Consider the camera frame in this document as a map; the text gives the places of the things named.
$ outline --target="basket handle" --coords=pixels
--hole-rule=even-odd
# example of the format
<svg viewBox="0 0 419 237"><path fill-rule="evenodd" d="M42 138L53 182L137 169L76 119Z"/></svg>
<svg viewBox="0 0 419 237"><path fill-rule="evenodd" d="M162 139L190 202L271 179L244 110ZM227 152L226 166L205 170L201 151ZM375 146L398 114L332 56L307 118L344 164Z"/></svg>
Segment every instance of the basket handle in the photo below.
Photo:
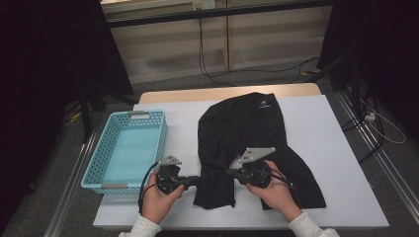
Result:
<svg viewBox="0 0 419 237"><path fill-rule="evenodd" d="M150 113L148 111L131 111L126 112L131 119L150 119Z"/></svg>

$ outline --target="white table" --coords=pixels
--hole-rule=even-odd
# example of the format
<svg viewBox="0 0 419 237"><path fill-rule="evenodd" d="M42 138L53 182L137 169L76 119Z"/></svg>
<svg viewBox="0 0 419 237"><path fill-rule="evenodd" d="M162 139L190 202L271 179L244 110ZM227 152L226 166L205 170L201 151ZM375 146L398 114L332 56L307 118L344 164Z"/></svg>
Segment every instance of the white table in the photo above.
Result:
<svg viewBox="0 0 419 237"><path fill-rule="evenodd" d="M289 147L311 169L326 208L305 209L322 227L380 228L388 222L324 96L279 98ZM165 156L183 161L180 175L198 175L198 119L216 101L140 104L135 110L161 109L168 133ZM204 210L193 206L196 189L178 199L161 223L164 229L285 229L287 222L273 210L262 210L258 197L236 182L236 207ZM105 195L94 226L131 229L137 216L137 195Z"/></svg>

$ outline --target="wooden table edge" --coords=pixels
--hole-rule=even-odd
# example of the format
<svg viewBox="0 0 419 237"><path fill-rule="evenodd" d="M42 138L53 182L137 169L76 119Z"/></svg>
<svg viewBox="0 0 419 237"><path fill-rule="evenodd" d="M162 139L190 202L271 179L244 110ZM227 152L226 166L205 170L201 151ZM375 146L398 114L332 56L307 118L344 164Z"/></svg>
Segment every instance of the wooden table edge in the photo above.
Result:
<svg viewBox="0 0 419 237"><path fill-rule="evenodd" d="M320 89L316 84L300 83L284 85L223 87L208 89L146 92L141 95L139 102L142 104L148 104L168 102L217 101L249 94L252 92L258 92L263 94L274 93L276 97L321 95Z"/></svg>

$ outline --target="plastic basket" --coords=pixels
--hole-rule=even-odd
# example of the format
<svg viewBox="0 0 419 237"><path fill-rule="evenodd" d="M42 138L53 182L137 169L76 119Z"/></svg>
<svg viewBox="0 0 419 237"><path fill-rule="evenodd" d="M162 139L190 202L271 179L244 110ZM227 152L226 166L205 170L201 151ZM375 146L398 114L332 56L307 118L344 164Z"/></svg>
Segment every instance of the plastic basket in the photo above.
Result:
<svg viewBox="0 0 419 237"><path fill-rule="evenodd" d="M163 156L163 111L110 115L81 186L98 194L137 193L148 168Z"/></svg>

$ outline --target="electrical outlet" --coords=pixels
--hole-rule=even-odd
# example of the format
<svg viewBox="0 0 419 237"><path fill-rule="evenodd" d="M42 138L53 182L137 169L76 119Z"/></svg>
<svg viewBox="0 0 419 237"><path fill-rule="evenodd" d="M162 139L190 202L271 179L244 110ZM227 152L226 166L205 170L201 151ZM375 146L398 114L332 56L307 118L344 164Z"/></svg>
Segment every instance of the electrical outlet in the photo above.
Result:
<svg viewBox="0 0 419 237"><path fill-rule="evenodd" d="M204 9L203 0L194 0L192 2L192 10L198 11L198 10L203 10L203 9Z"/></svg>
<svg viewBox="0 0 419 237"><path fill-rule="evenodd" d="M215 0L204 0L203 1L203 9L215 9Z"/></svg>

